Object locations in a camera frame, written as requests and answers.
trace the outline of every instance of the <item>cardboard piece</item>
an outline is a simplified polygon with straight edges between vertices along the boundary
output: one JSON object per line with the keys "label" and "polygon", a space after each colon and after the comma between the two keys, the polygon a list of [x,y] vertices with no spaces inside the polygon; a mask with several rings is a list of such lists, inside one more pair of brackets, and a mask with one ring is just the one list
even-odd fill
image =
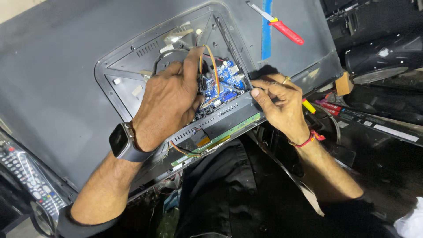
{"label": "cardboard piece", "polygon": [[338,96],[349,94],[354,88],[347,71],[344,71],[344,75],[335,81],[335,85]]}

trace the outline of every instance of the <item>red thread bracelet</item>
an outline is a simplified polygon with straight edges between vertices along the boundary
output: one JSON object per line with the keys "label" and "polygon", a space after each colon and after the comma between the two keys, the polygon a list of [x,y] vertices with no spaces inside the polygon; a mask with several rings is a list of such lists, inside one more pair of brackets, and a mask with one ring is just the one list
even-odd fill
{"label": "red thread bracelet", "polygon": [[318,141],[322,141],[322,140],[326,139],[324,136],[319,135],[315,130],[310,129],[310,137],[308,137],[308,140],[306,142],[302,143],[301,145],[297,145],[296,143],[294,143],[290,139],[288,139],[288,143],[290,145],[297,147],[297,148],[300,148],[300,147],[307,145],[310,141],[314,141],[315,138]]}

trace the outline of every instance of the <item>yellow handle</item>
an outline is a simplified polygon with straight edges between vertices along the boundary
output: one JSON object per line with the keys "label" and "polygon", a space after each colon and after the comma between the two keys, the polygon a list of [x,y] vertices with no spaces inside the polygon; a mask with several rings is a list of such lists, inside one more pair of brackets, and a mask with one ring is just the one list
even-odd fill
{"label": "yellow handle", "polygon": [[307,99],[304,98],[302,100],[302,104],[311,112],[311,114],[316,113],[316,109],[307,101]]}

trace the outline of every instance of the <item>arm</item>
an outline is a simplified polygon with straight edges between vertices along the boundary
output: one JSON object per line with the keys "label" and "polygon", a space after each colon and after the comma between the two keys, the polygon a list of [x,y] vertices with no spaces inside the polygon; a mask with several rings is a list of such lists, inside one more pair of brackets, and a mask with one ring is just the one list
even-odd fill
{"label": "arm", "polygon": [[[264,89],[254,89],[251,94],[263,108],[267,120],[294,143],[306,142],[310,131],[302,112],[302,90],[280,74],[252,83]],[[297,148],[297,152],[319,202],[347,201],[363,195],[359,185],[317,140]]]}
{"label": "arm", "polygon": [[[197,71],[204,47],[188,53],[184,64],[173,62],[146,84],[140,109],[132,120],[138,149],[153,151],[167,137],[194,119],[202,97],[197,96]],[[142,163],[116,159],[112,153],[92,174],[72,206],[72,218],[81,224],[101,224],[126,207],[132,180]]]}

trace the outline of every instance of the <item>blue tape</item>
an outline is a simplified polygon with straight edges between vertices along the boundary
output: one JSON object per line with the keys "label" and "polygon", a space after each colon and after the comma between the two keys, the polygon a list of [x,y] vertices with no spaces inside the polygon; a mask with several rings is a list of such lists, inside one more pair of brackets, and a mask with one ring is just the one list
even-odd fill
{"label": "blue tape", "polygon": [[[272,15],[272,0],[263,0],[262,10]],[[269,21],[262,17],[261,24],[261,60],[265,60],[272,55],[272,27]]]}

